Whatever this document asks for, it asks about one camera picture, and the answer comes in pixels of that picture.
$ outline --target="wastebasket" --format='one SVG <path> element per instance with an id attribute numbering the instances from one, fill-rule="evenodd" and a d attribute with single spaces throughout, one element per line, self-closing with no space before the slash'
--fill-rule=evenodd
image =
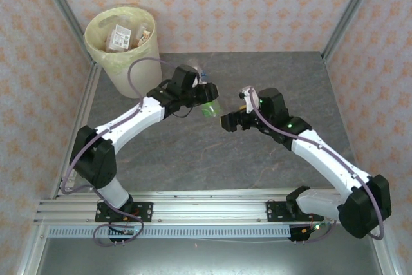
<path id="1" fill-rule="evenodd" d="M 106 53 L 108 33 L 116 27 L 120 19 L 124 18 L 128 19 L 130 26 L 134 29 L 146 23 L 147 30 L 151 32 L 150 37 L 143 45 L 129 51 Z M 93 60 L 104 68 L 116 89 L 129 98 L 137 98 L 137 94 L 127 80 L 127 70 L 130 64 L 142 57 L 159 58 L 155 19 L 149 12 L 137 7 L 120 6 L 98 14 L 86 28 L 84 43 Z M 146 95 L 162 81 L 160 63 L 156 61 L 138 62 L 131 71 L 131 81 L 142 95 Z"/>

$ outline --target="cream wastebasket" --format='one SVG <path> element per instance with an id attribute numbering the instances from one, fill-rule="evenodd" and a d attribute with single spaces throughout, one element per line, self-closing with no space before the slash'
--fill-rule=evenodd
<path id="1" fill-rule="evenodd" d="M 116 26 L 119 19 L 124 17 L 127 17 L 134 29 L 142 23 L 147 23 L 147 30 L 151 32 L 150 38 L 143 45 L 127 52 L 106 53 L 108 33 Z M 130 64 L 142 57 L 159 58 L 155 19 L 149 12 L 132 6 L 112 8 L 98 14 L 86 28 L 84 44 L 93 60 L 104 68 L 117 90 L 129 98 L 137 98 L 127 81 L 127 70 Z M 131 71 L 131 81 L 145 96 L 149 90 L 158 86 L 162 81 L 160 63 L 156 61 L 138 62 Z"/>

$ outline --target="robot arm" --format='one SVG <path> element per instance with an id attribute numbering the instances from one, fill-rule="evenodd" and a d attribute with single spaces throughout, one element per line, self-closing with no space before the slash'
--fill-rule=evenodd
<path id="1" fill-rule="evenodd" d="M 115 120 L 95 129 L 84 126 L 76 136 L 71 161 L 92 138 L 108 130 L 81 156 L 74 169 L 97 189 L 107 202 L 125 213 L 132 213 L 133 199 L 117 180 L 115 155 L 144 129 L 166 119 L 182 106 L 193 108 L 212 102 L 218 97 L 216 85 L 202 82 L 196 70 L 186 65 L 175 69 L 166 87 L 163 84 L 166 83 L 163 82 L 149 91 L 140 107 L 135 106 Z"/>
<path id="2" fill-rule="evenodd" d="M 357 238 L 363 238 L 378 225 L 377 214 L 372 202 L 359 180 L 365 183 L 376 199 L 383 219 L 391 215 L 388 181 L 381 175 L 371 177 L 345 160 L 318 136 L 315 130 L 300 117 L 289 115 L 283 96 L 275 88 L 265 89 L 256 94 L 243 88 L 239 94 L 246 106 L 239 111 L 221 117 L 221 125 L 229 132 L 257 128 L 269 135 L 277 143 L 284 145 L 316 168 L 339 194 L 324 194 L 316 189 L 302 186 L 286 198 L 287 210 L 291 215 L 299 213 L 318 214 L 340 220 L 342 226 Z M 270 129 L 256 114 L 260 114 L 281 134 Z M 315 141 L 317 147 L 305 140 Z M 351 174 L 339 161 L 344 162 L 355 173 Z"/>

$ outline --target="gray work surface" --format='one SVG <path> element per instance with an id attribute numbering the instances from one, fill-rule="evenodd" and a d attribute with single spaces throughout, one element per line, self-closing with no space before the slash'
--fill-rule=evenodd
<path id="1" fill-rule="evenodd" d="M 224 113 L 244 104 L 242 87 L 277 88 L 291 115 L 312 125 L 321 138 L 353 162 L 353 155 L 319 52 L 172 53 L 175 64 L 197 60 L 218 86 Z M 162 65 L 164 79 L 173 69 Z M 88 125 L 97 127 L 136 104 L 123 97 L 102 71 Z M 182 108 L 176 114 L 183 115 Z M 330 187 L 306 161 L 256 129 L 228 133 L 218 117 L 200 108 L 170 116 L 143 131 L 117 155 L 117 177 L 127 191 Z M 77 177 L 76 184 L 84 180 Z"/>
<path id="2" fill-rule="evenodd" d="M 138 238 L 125 247 L 102 248 L 92 239 L 49 239 L 38 274 L 382 274 L 371 238 L 358 240 L 341 227 L 305 246 L 253 240 L 258 243 Z"/>

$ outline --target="black bracket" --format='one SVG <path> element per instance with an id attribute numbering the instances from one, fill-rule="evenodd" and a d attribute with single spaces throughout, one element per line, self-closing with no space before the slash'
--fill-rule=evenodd
<path id="1" fill-rule="evenodd" d="M 131 205 L 130 214 L 135 214 L 136 217 L 140 218 L 143 222 L 151 222 L 153 215 L 153 203 L 152 202 L 133 202 Z M 110 207 L 104 202 L 99 202 L 97 204 L 96 210 L 96 222 L 137 222 L 133 218 L 125 218 L 123 215 L 114 212 Z"/>
<path id="2" fill-rule="evenodd" d="M 290 213 L 286 201 L 269 200 L 266 202 L 266 214 L 268 222 L 309 222 L 312 220 L 311 214 Z M 314 215 L 314 221 L 321 222 L 323 217 Z"/>

